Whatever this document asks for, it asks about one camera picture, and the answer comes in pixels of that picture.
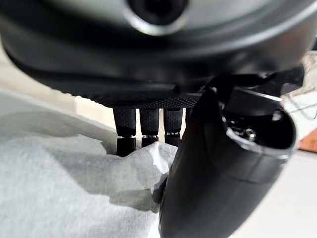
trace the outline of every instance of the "textured black surface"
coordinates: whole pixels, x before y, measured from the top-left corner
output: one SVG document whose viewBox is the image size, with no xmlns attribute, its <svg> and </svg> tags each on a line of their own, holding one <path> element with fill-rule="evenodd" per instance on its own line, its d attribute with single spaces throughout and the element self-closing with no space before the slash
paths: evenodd
<svg viewBox="0 0 317 238">
<path fill-rule="evenodd" d="M 167 132 L 180 132 L 182 128 L 183 109 L 164 109 L 164 129 Z"/>
<path fill-rule="evenodd" d="M 158 109 L 193 108 L 201 94 L 186 94 L 173 98 L 151 98 L 141 95 L 131 96 L 89 96 L 84 97 L 111 108 Z"/>
<path fill-rule="evenodd" d="M 157 135 L 159 133 L 159 109 L 141 109 L 140 124 L 142 135 Z"/>
<path fill-rule="evenodd" d="M 119 136 L 130 137 L 136 133 L 135 109 L 113 109 L 115 126 Z"/>
</svg>

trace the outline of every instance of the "black device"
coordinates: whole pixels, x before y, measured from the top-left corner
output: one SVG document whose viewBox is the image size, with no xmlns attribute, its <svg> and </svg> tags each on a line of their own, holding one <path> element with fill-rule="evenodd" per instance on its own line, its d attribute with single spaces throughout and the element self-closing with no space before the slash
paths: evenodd
<svg viewBox="0 0 317 238">
<path fill-rule="evenodd" d="M 315 0 L 1 0 L 3 47 L 22 71 L 114 110 L 118 154 L 179 145 L 162 238 L 227 238 L 296 149 L 280 96 L 302 86 Z M 182 109 L 186 130 L 180 141 Z"/>
</svg>

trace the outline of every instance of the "black plastic part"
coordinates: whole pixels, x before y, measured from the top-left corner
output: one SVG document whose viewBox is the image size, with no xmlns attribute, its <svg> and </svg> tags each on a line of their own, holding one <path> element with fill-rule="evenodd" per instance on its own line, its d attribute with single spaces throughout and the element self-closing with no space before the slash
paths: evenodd
<svg viewBox="0 0 317 238">
<path fill-rule="evenodd" d="M 157 135 L 159 133 L 159 109 L 140 110 L 142 135 Z"/>
<path fill-rule="evenodd" d="M 113 109 L 115 127 L 118 136 L 131 137 L 136 133 L 135 109 Z"/>
<path fill-rule="evenodd" d="M 212 6 L 209 1 L 195 2 Z M 255 11 L 219 25 L 206 22 L 158 38 L 141 34 L 128 23 L 120 25 L 123 19 L 116 17 L 100 24 L 46 1 L 1 0 L 0 32 L 4 48 L 25 69 L 36 69 L 37 78 L 54 76 L 43 79 L 44 84 L 67 78 L 59 82 L 64 92 L 76 87 L 77 75 L 191 88 L 193 83 L 204 86 L 214 75 L 277 72 L 296 66 L 315 39 L 315 1 L 277 5 L 260 15 Z M 200 9 L 191 9 L 192 20 L 200 16 Z M 94 83 L 86 80 L 81 88 Z M 100 93 L 98 87 L 90 89 Z"/>
<path fill-rule="evenodd" d="M 178 146 L 182 128 L 183 109 L 164 109 L 165 143 Z"/>
<path fill-rule="evenodd" d="M 178 146 L 180 142 L 180 135 L 165 135 L 165 143 L 173 146 Z"/>
<path fill-rule="evenodd" d="M 257 207 L 294 151 L 295 126 L 285 112 L 277 126 L 263 121 L 262 128 L 278 138 L 273 147 L 239 139 L 223 118 L 214 92 L 206 92 L 193 110 L 167 179 L 160 210 L 162 238 L 228 238 Z"/>
<path fill-rule="evenodd" d="M 158 137 L 144 137 L 142 138 L 142 148 L 159 141 Z"/>
<path fill-rule="evenodd" d="M 164 109 L 165 133 L 180 132 L 182 128 L 183 109 Z"/>
<path fill-rule="evenodd" d="M 126 137 L 117 139 L 117 155 L 125 157 L 135 151 L 136 138 Z"/>
<path fill-rule="evenodd" d="M 266 98 L 266 95 L 242 87 L 234 87 L 225 110 L 247 117 L 273 115 L 280 103 L 279 99 L 276 97 L 272 100 Z"/>
</svg>

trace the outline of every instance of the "black cylindrical leg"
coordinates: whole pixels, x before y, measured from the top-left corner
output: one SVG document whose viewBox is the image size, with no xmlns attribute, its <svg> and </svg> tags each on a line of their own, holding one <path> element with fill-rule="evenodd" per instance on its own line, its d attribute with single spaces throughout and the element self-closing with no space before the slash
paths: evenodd
<svg viewBox="0 0 317 238">
<path fill-rule="evenodd" d="M 117 155 L 124 157 L 135 151 L 136 114 L 135 109 L 113 109 L 117 134 Z"/>
<path fill-rule="evenodd" d="M 140 109 L 140 123 L 142 147 L 146 147 L 159 140 L 159 109 Z"/>
<path fill-rule="evenodd" d="M 182 120 L 183 109 L 164 109 L 165 143 L 178 146 Z"/>
</svg>

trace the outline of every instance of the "metal screw head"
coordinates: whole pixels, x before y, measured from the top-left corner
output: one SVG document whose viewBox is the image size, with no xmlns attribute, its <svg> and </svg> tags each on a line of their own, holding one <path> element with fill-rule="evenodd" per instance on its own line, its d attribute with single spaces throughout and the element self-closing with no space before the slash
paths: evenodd
<svg viewBox="0 0 317 238">
<path fill-rule="evenodd" d="M 255 140 L 257 139 L 256 132 L 250 128 L 245 130 L 245 136 L 246 136 L 246 139 L 251 142 L 255 142 Z"/>
</svg>

